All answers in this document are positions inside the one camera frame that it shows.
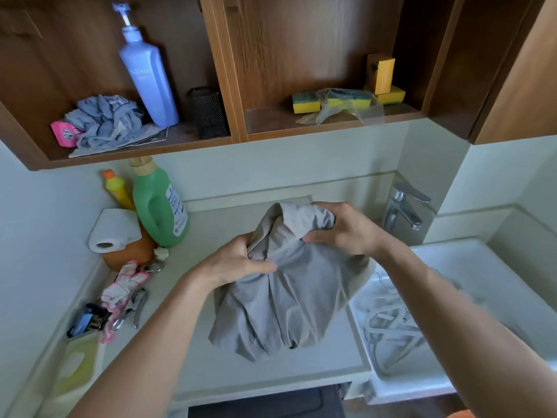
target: forearm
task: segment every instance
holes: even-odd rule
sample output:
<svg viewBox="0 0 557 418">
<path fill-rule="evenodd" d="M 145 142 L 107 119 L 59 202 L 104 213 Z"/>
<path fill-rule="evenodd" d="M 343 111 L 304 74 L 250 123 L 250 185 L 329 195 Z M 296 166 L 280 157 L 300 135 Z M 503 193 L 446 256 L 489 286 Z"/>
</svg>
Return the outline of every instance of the forearm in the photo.
<svg viewBox="0 0 557 418">
<path fill-rule="evenodd" d="M 162 416 L 178 380 L 210 288 L 197 268 L 185 274 L 112 361 L 70 417 Z"/>
<path fill-rule="evenodd" d="M 557 416 L 557 377 L 547 364 L 406 245 L 382 238 L 379 264 L 477 417 Z"/>
</svg>

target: wooden cabinet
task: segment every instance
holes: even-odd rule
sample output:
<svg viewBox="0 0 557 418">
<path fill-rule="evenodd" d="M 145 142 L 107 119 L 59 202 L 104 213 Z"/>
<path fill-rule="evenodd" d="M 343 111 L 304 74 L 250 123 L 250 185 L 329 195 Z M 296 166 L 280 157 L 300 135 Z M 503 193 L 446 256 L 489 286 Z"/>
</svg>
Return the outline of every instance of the wooden cabinet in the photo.
<svg viewBox="0 0 557 418">
<path fill-rule="evenodd" d="M 49 123 L 98 93 L 139 100 L 113 0 L 0 0 L 0 138 L 33 170 L 361 126 L 296 123 L 292 93 L 361 88 L 365 58 L 396 58 L 403 104 L 474 143 L 557 134 L 555 0 L 122 0 L 161 48 L 180 125 L 166 141 L 68 159 Z M 231 135 L 201 140 L 185 93 L 219 87 Z"/>
</svg>

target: gray cloth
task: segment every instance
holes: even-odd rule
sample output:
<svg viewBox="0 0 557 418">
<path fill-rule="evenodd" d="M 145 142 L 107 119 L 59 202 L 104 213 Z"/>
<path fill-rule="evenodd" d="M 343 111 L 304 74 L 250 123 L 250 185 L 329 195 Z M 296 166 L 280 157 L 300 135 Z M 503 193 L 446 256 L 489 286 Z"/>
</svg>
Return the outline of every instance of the gray cloth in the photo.
<svg viewBox="0 0 557 418">
<path fill-rule="evenodd" d="M 255 362 L 322 340 L 332 317 L 370 276 L 368 257 L 300 240 L 334 223 L 334 215 L 318 206 L 274 204 L 255 230 L 248 256 L 275 262 L 278 270 L 214 292 L 211 343 Z"/>
<path fill-rule="evenodd" d="M 122 147 L 141 133 L 143 114 L 134 101 L 119 95 L 97 95 L 77 103 L 66 121 L 80 131 L 77 148 Z"/>
</svg>

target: plastic bag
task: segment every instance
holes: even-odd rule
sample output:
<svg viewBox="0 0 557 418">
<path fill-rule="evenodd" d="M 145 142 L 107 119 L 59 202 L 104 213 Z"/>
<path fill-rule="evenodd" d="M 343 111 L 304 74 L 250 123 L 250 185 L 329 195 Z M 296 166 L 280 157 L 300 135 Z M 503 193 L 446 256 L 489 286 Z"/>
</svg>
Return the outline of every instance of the plastic bag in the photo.
<svg viewBox="0 0 557 418">
<path fill-rule="evenodd" d="M 315 94 L 321 104 L 321 111 L 306 114 L 296 123 L 320 125 L 342 111 L 356 116 L 366 126 L 384 123 L 383 104 L 369 91 L 326 88 L 315 91 Z"/>
</svg>

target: faucet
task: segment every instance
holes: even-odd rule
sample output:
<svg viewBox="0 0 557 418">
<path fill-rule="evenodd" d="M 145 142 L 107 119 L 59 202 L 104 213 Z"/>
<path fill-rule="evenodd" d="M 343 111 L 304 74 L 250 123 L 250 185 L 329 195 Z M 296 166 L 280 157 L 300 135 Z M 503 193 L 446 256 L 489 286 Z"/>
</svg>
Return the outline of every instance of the faucet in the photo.
<svg viewBox="0 0 557 418">
<path fill-rule="evenodd" d="M 397 223 L 397 217 L 401 215 L 411 226 L 412 230 L 420 230 L 422 219 L 416 214 L 414 208 L 406 200 L 406 196 L 417 199 L 424 204 L 431 201 L 431 198 L 414 189 L 407 183 L 398 182 L 394 184 L 390 193 L 389 203 L 387 204 L 385 216 L 383 217 L 383 229 L 391 235 Z"/>
</svg>

